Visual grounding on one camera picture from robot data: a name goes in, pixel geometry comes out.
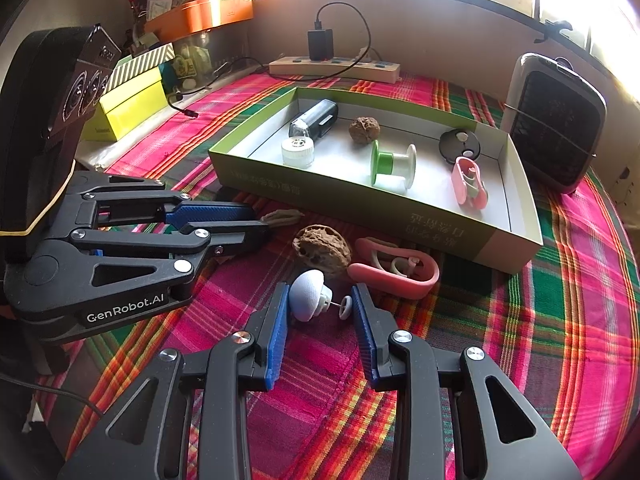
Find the green grey cardboard box tray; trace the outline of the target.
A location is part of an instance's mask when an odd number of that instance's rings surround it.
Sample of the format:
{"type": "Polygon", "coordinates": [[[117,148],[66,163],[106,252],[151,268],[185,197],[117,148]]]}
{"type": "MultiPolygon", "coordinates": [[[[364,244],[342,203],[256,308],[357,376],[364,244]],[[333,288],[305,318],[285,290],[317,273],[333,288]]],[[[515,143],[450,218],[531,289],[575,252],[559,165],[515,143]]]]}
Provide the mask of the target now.
{"type": "Polygon", "coordinates": [[[542,247],[535,201],[514,144],[504,131],[418,104],[342,90],[294,88],[250,115],[209,151],[221,184],[297,208],[366,226],[513,274],[542,247]],[[281,143],[290,123],[323,99],[338,106],[337,121],[314,142],[314,162],[286,166],[281,143]],[[371,144],[356,144],[348,127],[361,116],[381,126],[382,151],[416,146],[416,176],[378,175],[370,181],[371,144]],[[440,156],[440,136],[451,129],[475,133],[476,163],[488,191],[483,210],[460,206],[454,165],[440,156]]]}

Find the yellow box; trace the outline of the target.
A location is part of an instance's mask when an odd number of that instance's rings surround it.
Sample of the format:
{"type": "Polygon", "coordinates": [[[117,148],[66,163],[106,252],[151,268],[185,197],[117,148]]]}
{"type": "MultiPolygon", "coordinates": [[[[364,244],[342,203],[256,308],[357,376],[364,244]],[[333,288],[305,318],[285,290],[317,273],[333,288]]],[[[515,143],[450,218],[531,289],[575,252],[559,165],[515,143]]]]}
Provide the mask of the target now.
{"type": "Polygon", "coordinates": [[[167,105],[158,67],[106,92],[82,128],[84,141],[116,142],[167,105]]]}

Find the striped green white box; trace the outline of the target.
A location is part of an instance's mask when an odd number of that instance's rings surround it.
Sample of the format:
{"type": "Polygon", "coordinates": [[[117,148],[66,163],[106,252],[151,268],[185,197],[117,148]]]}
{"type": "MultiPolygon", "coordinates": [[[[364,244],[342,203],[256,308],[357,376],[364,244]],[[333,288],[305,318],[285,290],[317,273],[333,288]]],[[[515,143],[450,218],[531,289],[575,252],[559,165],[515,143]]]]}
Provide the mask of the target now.
{"type": "Polygon", "coordinates": [[[110,78],[108,78],[104,92],[108,93],[132,78],[152,70],[160,64],[172,61],[174,58],[175,50],[172,44],[163,44],[138,56],[127,56],[116,64],[110,78]]]}

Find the beige power strip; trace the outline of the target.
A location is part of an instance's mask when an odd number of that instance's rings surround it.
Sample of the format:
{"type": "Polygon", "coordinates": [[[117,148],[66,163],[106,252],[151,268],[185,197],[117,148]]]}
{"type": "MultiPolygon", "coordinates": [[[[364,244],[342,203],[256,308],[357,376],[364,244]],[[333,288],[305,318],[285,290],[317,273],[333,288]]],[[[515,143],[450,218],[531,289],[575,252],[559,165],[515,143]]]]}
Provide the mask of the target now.
{"type": "Polygon", "coordinates": [[[361,61],[352,58],[311,61],[306,56],[285,56],[269,64],[269,73],[278,76],[332,76],[394,84],[400,78],[400,65],[383,61],[361,61]]]}

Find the brown walnut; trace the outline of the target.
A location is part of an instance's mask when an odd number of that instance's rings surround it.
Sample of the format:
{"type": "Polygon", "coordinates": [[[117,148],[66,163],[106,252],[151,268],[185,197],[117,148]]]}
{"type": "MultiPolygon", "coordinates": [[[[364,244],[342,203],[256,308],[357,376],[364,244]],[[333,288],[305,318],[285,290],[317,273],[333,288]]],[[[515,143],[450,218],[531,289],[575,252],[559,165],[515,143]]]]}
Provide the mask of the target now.
{"type": "Polygon", "coordinates": [[[356,144],[367,145],[378,140],[381,126],[374,117],[357,117],[348,127],[348,132],[356,144]]]}
{"type": "Polygon", "coordinates": [[[337,230],[324,224],[311,224],[300,229],[292,243],[297,257],[311,269],[326,276],[346,272],[352,263],[352,248],[337,230]]]}

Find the black round disc with buttons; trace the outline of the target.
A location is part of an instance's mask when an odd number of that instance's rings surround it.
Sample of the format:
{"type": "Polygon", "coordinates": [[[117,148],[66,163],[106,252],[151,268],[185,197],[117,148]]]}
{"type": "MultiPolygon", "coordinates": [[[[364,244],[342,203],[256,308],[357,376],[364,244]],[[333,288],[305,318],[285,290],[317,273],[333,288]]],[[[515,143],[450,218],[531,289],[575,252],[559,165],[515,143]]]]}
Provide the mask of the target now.
{"type": "Polygon", "coordinates": [[[453,165],[458,157],[478,159],[482,152],[475,133],[465,129],[445,131],[439,138],[438,149],[440,156],[450,165],[453,165]]]}

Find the plaid bedspread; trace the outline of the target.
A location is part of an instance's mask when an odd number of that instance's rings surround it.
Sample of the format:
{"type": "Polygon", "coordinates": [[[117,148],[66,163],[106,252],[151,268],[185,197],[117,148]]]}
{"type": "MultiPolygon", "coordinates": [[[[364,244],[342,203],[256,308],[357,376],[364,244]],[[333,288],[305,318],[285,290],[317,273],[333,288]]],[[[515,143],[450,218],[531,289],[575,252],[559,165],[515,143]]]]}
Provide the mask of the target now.
{"type": "MultiPolygon", "coordinates": [[[[595,174],[570,195],[535,188],[541,250],[502,274],[437,254],[440,278],[418,302],[377,296],[398,325],[437,348],[482,347],[536,406],[585,478],[622,443],[639,411],[639,278],[626,232],[595,174]]],[[[68,347],[70,367],[37,398],[63,455],[75,451],[131,379],[163,348],[207,349],[295,278],[294,233],[211,263],[189,307],[68,347]]],[[[247,401],[257,479],[384,479],[395,398],[371,390],[352,329],[331,315],[292,330],[274,389],[247,401]]]]}

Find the pink clip lying flat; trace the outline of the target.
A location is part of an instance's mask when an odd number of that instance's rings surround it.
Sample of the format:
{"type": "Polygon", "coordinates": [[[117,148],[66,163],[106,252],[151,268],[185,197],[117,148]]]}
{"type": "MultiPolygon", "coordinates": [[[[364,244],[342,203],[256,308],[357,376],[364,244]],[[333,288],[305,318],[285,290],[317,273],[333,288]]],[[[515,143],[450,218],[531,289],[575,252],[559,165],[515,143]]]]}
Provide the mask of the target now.
{"type": "Polygon", "coordinates": [[[347,267],[347,274],[356,283],[400,298],[420,300],[439,281],[439,266],[425,252],[373,237],[358,238],[355,249],[358,259],[347,267]]]}

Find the green white thread spool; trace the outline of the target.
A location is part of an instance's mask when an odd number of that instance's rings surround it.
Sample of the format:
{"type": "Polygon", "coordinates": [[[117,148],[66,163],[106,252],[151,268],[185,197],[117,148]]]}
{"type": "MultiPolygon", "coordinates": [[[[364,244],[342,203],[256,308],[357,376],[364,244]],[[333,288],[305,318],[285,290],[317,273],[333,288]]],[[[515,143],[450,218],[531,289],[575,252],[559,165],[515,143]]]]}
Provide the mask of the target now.
{"type": "Polygon", "coordinates": [[[405,190],[413,186],[414,177],[416,176],[416,146],[409,144],[405,153],[394,153],[382,151],[378,140],[374,140],[371,144],[370,157],[370,181],[375,185],[379,174],[382,176],[393,176],[404,179],[405,190]]]}

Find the orange tray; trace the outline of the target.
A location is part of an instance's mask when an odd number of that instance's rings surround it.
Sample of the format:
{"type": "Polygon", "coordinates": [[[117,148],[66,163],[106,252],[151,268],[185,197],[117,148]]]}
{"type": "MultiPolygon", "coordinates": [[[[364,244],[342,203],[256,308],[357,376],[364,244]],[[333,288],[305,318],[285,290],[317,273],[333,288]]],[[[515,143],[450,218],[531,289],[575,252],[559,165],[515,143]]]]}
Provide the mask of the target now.
{"type": "Polygon", "coordinates": [[[147,21],[144,31],[157,36],[160,42],[174,42],[252,18],[253,0],[190,0],[147,21]]]}

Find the pink clip with grey insert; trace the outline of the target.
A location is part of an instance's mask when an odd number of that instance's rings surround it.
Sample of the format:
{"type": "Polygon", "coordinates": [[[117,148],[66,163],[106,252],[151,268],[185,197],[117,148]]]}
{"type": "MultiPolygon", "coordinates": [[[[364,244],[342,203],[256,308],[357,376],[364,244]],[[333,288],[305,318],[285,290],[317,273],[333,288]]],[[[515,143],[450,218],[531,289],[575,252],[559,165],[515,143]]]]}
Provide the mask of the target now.
{"type": "Polygon", "coordinates": [[[480,166],[469,157],[459,156],[451,173],[454,196],[460,206],[483,210],[488,204],[488,191],[482,180],[480,166]]]}

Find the white round cap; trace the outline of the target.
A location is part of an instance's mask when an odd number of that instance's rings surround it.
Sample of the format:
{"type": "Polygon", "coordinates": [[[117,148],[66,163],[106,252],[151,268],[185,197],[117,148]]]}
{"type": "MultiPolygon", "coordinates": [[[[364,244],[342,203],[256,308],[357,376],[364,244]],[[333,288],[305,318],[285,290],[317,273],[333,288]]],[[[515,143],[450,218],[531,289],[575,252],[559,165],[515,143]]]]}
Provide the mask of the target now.
{"type": "Polygon", "coordinates": [[[281,143],[281,153],[286,166],[308,168],[314,162],[314,140],[309,136],[288,136],[281,143]]]}

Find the black rectangular device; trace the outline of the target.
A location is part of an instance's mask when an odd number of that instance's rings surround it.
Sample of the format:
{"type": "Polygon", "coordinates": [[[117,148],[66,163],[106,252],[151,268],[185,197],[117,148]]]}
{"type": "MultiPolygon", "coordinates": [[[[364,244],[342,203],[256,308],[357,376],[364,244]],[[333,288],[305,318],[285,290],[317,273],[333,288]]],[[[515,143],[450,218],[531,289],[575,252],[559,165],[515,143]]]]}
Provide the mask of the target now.
{"type": "Polygon", "coordinates": [[[325,136],[337,121],[338,106],[324,99],[297,116],[288,127],[288,136],[308,136],[314,142],[325,136]]]}

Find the glass jar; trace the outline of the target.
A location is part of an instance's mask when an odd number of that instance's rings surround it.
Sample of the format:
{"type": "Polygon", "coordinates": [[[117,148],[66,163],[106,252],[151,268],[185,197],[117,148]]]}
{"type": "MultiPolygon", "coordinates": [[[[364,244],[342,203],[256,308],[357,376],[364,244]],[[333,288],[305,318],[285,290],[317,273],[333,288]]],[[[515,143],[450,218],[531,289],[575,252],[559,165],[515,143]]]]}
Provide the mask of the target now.
{"type": "Polygon", "coordinates": [[[209,38],[205,32],[197,32],[172,43],[175,58],[172,61],[181,91],[204,87],[212,80],[214,63],[210,57],[209,38]]]}

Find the white mushroom-shaped knob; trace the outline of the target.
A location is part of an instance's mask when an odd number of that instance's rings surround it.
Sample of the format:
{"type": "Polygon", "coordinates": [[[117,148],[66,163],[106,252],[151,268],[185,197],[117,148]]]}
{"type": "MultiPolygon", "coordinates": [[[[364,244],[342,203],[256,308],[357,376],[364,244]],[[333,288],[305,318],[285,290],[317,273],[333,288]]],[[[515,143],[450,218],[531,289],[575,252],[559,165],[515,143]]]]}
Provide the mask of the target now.
{"type": "Polygon", "coordinates": [[[317,269],[308,270],[299,275],[288,293],[288,303],[292,315],[299,322],[309,322],[320,314],[337,307],[338,317],[346,321],[352,315],[351,296],[345,296],[340,302],[333,300],[333,292],[324,282],[324,274],[317,269]]]}

